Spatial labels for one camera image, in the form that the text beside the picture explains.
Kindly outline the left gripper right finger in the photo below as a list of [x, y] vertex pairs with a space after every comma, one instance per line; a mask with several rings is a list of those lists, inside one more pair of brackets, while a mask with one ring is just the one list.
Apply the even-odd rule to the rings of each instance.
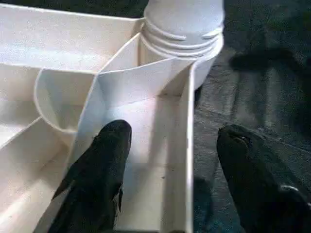
[[217, 155], [245, 232], [311, 231], [311, 191], [266, 138], [226, 125], [218, 130]]

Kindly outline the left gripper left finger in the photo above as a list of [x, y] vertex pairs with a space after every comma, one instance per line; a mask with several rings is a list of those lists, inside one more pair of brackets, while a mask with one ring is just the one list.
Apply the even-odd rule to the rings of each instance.
[[90, 147], [71, 165], [54, 193], [68, 194], [51, 233], [108, 233], [121, 208], [132, 128], [122, 119], [106, 124]]

